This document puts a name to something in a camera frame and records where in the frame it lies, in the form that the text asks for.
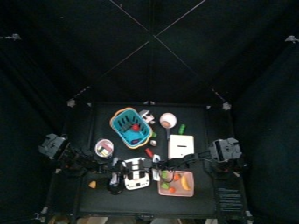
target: yellow object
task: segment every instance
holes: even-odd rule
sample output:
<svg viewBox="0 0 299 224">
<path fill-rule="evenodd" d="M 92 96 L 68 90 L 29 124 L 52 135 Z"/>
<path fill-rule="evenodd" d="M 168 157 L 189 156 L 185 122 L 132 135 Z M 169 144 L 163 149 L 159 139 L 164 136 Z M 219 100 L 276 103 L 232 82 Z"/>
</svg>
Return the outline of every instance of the yellow object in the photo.
<svg viewBox="0 0 299 224">
<path fill-rule="evenodd" d="M 88 183 L 88 187 L 89 188 L 93 188 L 94 189 L 96 186 L 97 186 L 97 182 L 94 180 Z"/>
<path fill-rule="evenodd" d="M 191 187 L 188 185 L 188 180 L 185 178 L 185 176 L 183 175 L 181 176 L 181 188 L 185 190 L 185 191 L 189 191 L 191 190 Z"/>
</svg>

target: red object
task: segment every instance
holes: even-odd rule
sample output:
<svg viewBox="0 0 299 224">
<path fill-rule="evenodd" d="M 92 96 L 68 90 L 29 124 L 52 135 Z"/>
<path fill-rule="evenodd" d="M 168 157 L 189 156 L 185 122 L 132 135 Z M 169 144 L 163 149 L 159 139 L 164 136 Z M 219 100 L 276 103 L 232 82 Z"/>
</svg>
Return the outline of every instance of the red object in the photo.
<svg viewBox="0 0 299 224">
<path fill-rule="evenodd" d="M 145 150 L 144 150 L 144 153 L 145 153 L 145 155 L 149 157 L 149 158 L 152 158 L 153 157 L 153 152 L 152 152 L 152 150 L 149 149 L 149 148 L 147 148 Z"/>
<path fill-rule="evenodd" d="M 139 130 L 140 130 L 139 125 L 137 124 L 133 124 L 132 125 L 132 131 L 139 131 Z"/>
</svg>

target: green vegetable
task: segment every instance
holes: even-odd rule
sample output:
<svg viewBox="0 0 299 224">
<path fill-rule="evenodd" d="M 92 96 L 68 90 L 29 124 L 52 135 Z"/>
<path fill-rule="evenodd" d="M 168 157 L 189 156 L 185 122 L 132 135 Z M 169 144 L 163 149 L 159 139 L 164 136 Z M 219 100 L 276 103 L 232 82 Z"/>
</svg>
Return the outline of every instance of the green vegetable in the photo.
<svg viewBox="0 0 299 224">
<path fill-rule="evenodd" d="M 163 179 L 167 179 L 167 172 L 168 171 L 161 171 L 161 177 L 163 177 Z"/>
<path fill-rule="evenodd" d="M 161 188 L 163 189 L 168 190 L 169 187 L 171 187 L 171 184 L 169 183 L 165 183 L 165 182 L 161 183 Z"/>
</svg>

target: orange fruit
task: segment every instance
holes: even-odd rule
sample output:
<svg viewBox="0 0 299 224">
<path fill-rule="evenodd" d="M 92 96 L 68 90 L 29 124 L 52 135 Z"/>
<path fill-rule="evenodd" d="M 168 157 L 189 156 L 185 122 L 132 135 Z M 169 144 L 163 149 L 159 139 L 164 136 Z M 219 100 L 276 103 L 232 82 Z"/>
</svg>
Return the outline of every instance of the orange fruit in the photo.
<svg viewBox="0 0 299 224">
<path fill-rule="evenodd" d="M 175 193 L 175 188 L 169 187 L 168 191 L 169 191 L 169 193 Z"/>
<path fill-rule="evenodd" d="M 176 181 L 176 180 L 180 179 L 180 177 L 181 177 L 181 175 L 179 173 L 175 173 L 173 174 L 173 177 L 172 177 L 172 180 Z"/>
</svg>

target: plate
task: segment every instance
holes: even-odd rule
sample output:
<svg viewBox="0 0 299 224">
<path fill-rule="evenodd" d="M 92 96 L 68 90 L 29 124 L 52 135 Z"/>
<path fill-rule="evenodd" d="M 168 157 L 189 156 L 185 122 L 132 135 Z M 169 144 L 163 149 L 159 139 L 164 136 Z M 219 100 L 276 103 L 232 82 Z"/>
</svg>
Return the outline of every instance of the plate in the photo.
<svg viewBox="0 0 299 224">
<path fill-rule="evenodd" d="M 187 178 L 187 183 L 188 186 L 191 188 L 191 190 L 184 190 L 183 189 L 183 185 L 181 185 L 181 178 L 176 181 L 172 181 L 169 183 L 171 187 L 175 188 L 175 193 L 171 193 L 168 189 L 163 189 L 161 188 L 161 183 L 163 181 L 157 181 L 157 190 L 159 190 L 159 194 L 160 195 L 165 195 L 165 196 L 180 196 L 180 197 L 191 197 L 193 195 L 193 178 L 192 178 L 192 172 L 191 171 L 175 171 L 175 174 L 180 174 L 180 176 L 185 176 Z M 173 177 L 173 173 L 171 171 L 168 171 L 165 173 L 167 178 L 165 180 L 172 180 Z"/>
</svg>

